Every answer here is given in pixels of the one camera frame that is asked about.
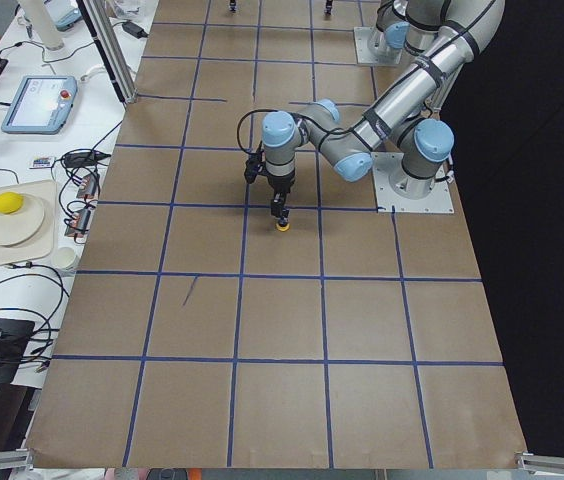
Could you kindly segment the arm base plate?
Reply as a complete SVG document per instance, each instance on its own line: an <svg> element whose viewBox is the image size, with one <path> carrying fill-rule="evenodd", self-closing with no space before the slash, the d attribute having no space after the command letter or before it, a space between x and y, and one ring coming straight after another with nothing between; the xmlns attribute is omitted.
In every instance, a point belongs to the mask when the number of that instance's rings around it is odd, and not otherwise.
<svg viewBox="0 0 564 480"><path fill-rule="evenodd" d="M353 32L357 63L365 66L397 66L401 60L407 30L407 22L397 22L383 32L376 27L355 27Z"/></svg>
<svg viewBox="0 0 564 480"><path fill-rule="evenodd" d="M450 186L444 168L428 179L416 179L403 169L403 154L374 152L372 167L377 210L380 213L453 214Z"/></svg>

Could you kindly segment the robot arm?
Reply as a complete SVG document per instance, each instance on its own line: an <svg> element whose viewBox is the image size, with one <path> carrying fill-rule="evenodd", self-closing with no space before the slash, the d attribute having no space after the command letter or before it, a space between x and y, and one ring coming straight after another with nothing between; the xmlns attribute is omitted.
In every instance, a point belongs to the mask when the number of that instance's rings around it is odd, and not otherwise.
<svg viewBox="0 0 564 480"><path fill-rule="evenodd" d="M271 214L279 230L288 227L286 197L295 180L295 153L311 143L346 181L364 177L372 152L391 141L403 151L395 191L407 198L426 196L440 163L453 147L452 130L425 119L428 98L452 84L493 39L503 17L502 1L383 1L366 47L385 61L402 54L410 63L397 80L344 128L336 105L323 99L296 113L271 111L262 121L262 141L251 154L245 179L262 175L273 189Z"/></svg>
<svg viewBox="0 0 564 480"><path fill-rule="evenodd" d="M407 0L382 0L376 10L375 26L367 42L370 51L380 58L399 56L404 48L409 23Z"/></svg>

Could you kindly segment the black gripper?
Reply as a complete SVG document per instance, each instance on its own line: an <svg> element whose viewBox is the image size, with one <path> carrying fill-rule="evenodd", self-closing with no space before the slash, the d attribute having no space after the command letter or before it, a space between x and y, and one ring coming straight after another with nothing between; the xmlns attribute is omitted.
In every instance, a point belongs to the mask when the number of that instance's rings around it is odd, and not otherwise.
<svg viewBox="0 0 564 480"><path fill-rule="evenodd" d="M286 198L294 184L294 174L289 173L284 176L276 176L268 172L266 178L269 186L273 189L273 198L270 201L271 215L275 218L279 217L280 203L280 218L287 219L289 209L286 207Z"/></svg>

